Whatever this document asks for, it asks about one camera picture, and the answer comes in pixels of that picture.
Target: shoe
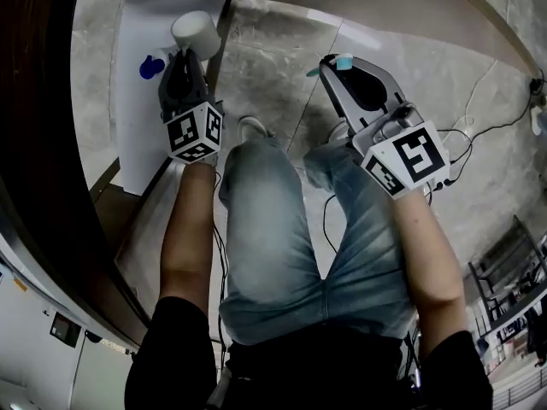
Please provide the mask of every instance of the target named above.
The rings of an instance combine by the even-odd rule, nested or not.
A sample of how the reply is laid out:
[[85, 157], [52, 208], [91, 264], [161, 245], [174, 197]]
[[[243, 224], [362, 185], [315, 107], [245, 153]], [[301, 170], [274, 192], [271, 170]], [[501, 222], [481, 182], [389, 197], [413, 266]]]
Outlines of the shoe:
[[241, 117], [238, 122], [238, 141], [239, 144], [255, 138], [270, 138], [272, 134], [268, 129], [253, 115]]
[[332, 130], [331, 133], [328, 134], [328, 143], [332, 143], [333, 141], [346, 139], [349, 136], [350, 127], [348, 126], [347, 122], [340, 121]]

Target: person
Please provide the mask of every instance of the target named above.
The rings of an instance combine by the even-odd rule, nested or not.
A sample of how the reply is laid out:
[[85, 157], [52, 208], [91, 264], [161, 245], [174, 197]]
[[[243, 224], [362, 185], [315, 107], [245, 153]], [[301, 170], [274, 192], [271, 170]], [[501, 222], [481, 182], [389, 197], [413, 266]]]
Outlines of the person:
[[426, 402], [491, 408], [460, 266], [425, 197], [392, 201], [340, 129], [347, 135], [338, 126], [304, 159], [308, 181], [336, 194], [347, 221], [321, 279], [297, 171], [259, 120], [238, 123], [219, 190], [230, 265], [220, 314], [233, 343], [218, 385], [208, 321], [215, 169], [185, 167], [127, 409], [405, 408], [397, 372], [416, 309]]

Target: white tabletop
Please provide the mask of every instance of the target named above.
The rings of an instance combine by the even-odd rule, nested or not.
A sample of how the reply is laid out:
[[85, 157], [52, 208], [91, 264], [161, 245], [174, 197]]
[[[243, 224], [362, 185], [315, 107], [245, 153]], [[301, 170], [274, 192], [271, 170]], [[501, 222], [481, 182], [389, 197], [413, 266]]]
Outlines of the white tabletop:
[[168, 135], [160, 116], [161, 76], [145, 80], [138, 74], [154, 49], [175, 44], [170, 28], [192, 10], [211, 14], [215, 24], [225, 0], [126, 0], [116, 49], [114, 103], [116, 145], [125, 191], [142, 195], [168, 156]]

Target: gray floor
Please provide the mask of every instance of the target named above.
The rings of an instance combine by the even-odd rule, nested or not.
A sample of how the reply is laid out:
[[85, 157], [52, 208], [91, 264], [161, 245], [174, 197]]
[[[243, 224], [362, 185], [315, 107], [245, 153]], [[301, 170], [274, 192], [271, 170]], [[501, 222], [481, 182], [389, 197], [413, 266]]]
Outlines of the gray floor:
[[[489, 0], [521, 36], [538, 64], [547, 68], [547, 0]], [[78, 0], [73, 34], [74, 121], [88, 185], [115, 158], [115, 118], [109, 113], [109, 70], [115, 41], [115, 14], [122, 0]], [[302, 158], [338, 123], [318, 79], [306, 73], [329, 52], [350, 52], [389, 71], [406, 97], [438, 128], [473, 135], [518, 116], [527, 100], [528, 78], [487, 56], [409, 35], [379, 32], [350, 21], [280, 3], [240, 1], [232, 24], [217, 98], [224, 100], [226, 133], [219, 172], [236, 144], [236, 122], [259, 117], [287, 148], [303, 179], [309, 229], [321, 274], [333, 252], [322, 232], [326, 192], [305, 180]], [[456, 133], [445, 135], [452, 159], [466, 149]], [[478, 257], [509, 227], [513, 214], [527, 220], [535, 235], [547, 227], [538, 175], [544, 171], [544, 138], [530, 132], [528, 118], [478, 138], [461, 179], [434, 194], [433, 210], [463, 266]], [[456, 176], [461, 164], [453, 166]], [[119, 261], [129, 284], [152, 313], [159, 290], [159, 251], [182, 166], [173, 165], [141, 213]], [[215, 202], [215, 222], [226, 237], [226, 211]], [[345, 219], [336, 200], [326, 229], [336, 244]], [[220, 266], [215, 252], [211, 288], [211, 333], [215, 334]]]

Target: jean leg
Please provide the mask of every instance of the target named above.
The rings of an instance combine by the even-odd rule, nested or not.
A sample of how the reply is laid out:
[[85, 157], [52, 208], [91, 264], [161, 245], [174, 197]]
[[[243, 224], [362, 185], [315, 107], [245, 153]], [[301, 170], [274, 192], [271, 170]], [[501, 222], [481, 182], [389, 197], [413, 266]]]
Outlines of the jean leg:
[[302, 184], [272, 138], [232, 150], [219, 193], [228, 210], [230, 263], [221, 317], [251, 345], [322, 320], [322, 282], [309, 238]]
[[362, 170], [347, 142], [312, 150], [304, 159], [309, 181], [333, 191], [347, 220], [326, 277], [327, 315], [359, 331], [404, 338], [415, 314], [389, 197]]

